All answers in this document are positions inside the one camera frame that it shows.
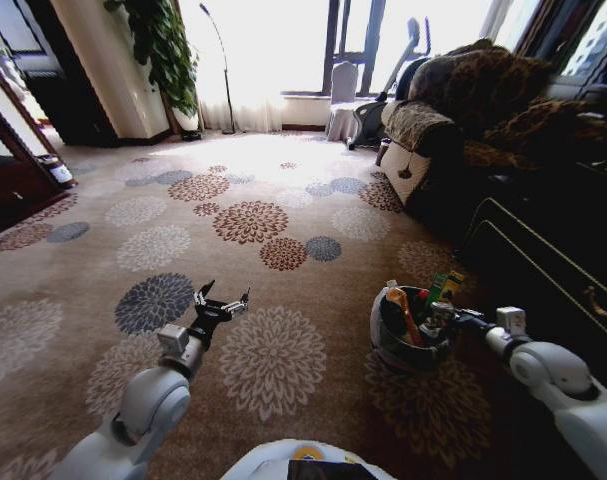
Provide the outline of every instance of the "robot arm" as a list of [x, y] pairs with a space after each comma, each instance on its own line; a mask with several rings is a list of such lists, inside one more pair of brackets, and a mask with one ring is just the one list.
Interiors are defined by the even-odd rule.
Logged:
[[572, 449], [597, 478], [607, 480], [607, 389], [574, 353], [527, 337], [523, 310], [499, 308], [497, 318], [501, 326], [466, 312], [459, 322], [480, 328], [514, 377], [550, 409]]
[[167, 324], [158, 333], [159, 366], [136, 374], [119, 411], [81, 440], [56, 467], [53, 480], [145, 478], [150, 458], [179, 423], [190, 402], [189, 383], [201, 366], [214, 329], [247, 310], [249, 290], [229, 304], [206, 300], [214, 281], [194, 294], [197, 318], [189, 328]]

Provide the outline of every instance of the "carpet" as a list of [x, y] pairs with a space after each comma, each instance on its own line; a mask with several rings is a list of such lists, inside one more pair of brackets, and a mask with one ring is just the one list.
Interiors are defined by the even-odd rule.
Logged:
[[[217, 329], [149, 478], [218, 478], [281, 438], [335, 444], [399, 478], [505, 472], [501, 411], [523, 394], [478, 342], [416, 376], [371, 352], [385, 282], [428, 286], [455, 266], [402, 212], [374, 153], [309, 133], [206, 137], [65, 147], [78, 188], [0, 234], [0, 478], [47, 478], [212, 279], [215, 299], [251, 286], [250, 311]], [[458, 303], [479, 306], [480, 281], [457, 268]]]

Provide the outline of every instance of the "potted plant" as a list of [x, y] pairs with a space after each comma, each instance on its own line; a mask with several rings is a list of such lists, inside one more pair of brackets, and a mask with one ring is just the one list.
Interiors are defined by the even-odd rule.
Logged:
[[103, 5], [109, 12], [125, 8], [134, 36], [134, 58], [141, 65], [150, 60], [150, 84], [156, 83], [165, 93], [184, 130], [197, 130], [194, 82], [198, 57], [190, 50], [183, 22], [172, 0], [106, 0]]

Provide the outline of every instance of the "floor lamp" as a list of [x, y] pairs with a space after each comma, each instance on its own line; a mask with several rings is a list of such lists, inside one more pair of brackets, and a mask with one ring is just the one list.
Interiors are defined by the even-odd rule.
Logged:
[[214, 30], [216, 31], [216, 36], [219, 37], [219, 43], [221, 44], [221, 50], [223, 51], [223, 60], [225, 62], [225, 67], [223, 68], [223, 73], [225, 74], [225, 91], [227, 92], [227, 106], [230, 109], [230, 124], [231, 124], [232, 128], [229, 130], [223, 129], [222, 133], [224, 135], [230, 135], [232, 133], [236, 133], [236, 130], [234, 128], [234, 114], [232, 113], [232, 101], [230, 100], [230, 84], [227, 79], [227, 55], [225, 55], [225, 47], [223, 46], [223, 40], [221, 40], [221, 34], [219, 33], [219, 29], [216, 27], [216, 23], [214, 22], [212, 15], [210, 15], [210, 12], [208, 11], [208, 9], [205, 8], [205, 5], [203, 5], [201, 3], [199, 6], [201, 7], [201, 10], [203, 10], [205, 12], [205, 14], [208, 16], [208, 18], [212, 22], [212, 25], [214, 25]]

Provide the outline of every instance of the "curtain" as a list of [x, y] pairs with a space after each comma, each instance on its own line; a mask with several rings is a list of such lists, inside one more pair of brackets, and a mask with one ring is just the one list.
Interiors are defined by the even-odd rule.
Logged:
[[[228, 61], [230, 98], [236, 128], [281, 130], [278, 85], [279, 9], [274, 0], [203, 2], [216, 22]], [[199, 55], [197, 94], [207, 128], [229, 128], [225, 66], [216, 31], [198, 0], [180, 0], [188, 42]]]

